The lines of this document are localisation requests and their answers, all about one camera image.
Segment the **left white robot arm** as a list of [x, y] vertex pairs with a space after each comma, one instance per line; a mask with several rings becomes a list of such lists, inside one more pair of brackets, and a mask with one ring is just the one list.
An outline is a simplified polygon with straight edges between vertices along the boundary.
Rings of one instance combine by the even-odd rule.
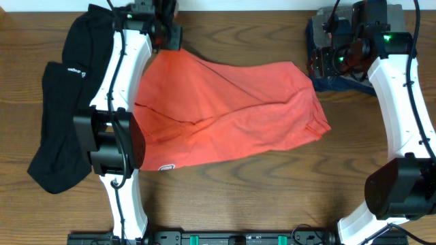
[[111, 10], [112, 54], [104, 79], [73, 122], [84, 159], [106, 188], [114, 227], [108, 233], [70, 234], [68, 244], [143, 244], [146, 239], [138, 177], [146, 143], [134, 104], [147, 61], [160, 50], [180, 50], [183, 29], [173, 22], [176, 1], [135, 1]]

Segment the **red orange t-shirt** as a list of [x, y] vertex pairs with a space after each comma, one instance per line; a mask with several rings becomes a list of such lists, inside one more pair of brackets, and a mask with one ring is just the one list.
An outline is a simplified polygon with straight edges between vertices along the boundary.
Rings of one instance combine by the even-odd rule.
[[290, 150], [330, 130], [311, 80], [292, 62], [238, 67], [186, 50], [157, 55], [134, 114], [146, 141], [144, 171]]

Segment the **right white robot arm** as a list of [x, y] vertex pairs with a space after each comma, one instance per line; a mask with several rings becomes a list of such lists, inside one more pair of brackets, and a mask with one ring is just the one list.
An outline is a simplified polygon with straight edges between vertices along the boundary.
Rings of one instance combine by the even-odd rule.
[[360, 89], [377, 97], [388, 160], [371, 174], [364, 201], [321, 244], [406, 244], [404, 224], [435, 213], [435, 130], [418, 79], [417, 32], [401, 5], [358, 1], [320, 8], [306, 29], [307, 69], [323, 90]]

